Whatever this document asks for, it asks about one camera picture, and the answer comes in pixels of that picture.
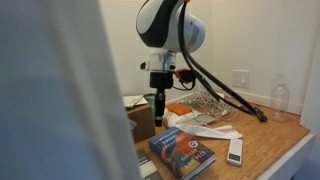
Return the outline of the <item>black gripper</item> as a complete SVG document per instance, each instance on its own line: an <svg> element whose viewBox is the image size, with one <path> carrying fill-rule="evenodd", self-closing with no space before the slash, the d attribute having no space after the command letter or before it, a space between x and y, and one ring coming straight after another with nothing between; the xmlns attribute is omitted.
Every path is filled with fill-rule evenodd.
<svg viewBox="0 0 320 180"><path fill-rule="evenodd" d="M173 74L162 72L151 72L150 82L151 88L158 89L155 95L155 126L162 126L162 117L165 108L165 91L163 89L170 89L173 86Z"/></svg>

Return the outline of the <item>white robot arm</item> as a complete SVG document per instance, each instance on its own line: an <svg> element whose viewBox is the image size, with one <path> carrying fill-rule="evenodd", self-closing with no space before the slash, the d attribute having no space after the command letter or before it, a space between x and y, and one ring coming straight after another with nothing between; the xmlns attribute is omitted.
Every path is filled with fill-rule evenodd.
<svg viewBox="0 0 320 180"><path fill-rule="evenodd" d="M154 124L162 126L165 90L173 87L175 57L181 51L179 27L182 25L186 49L192 53L205 39L205 26L192 14L182 12L189 0L146 0L136 18L136 31L151 48L149 59L140 68L150 72L149 86L156 89Z"/></svg>

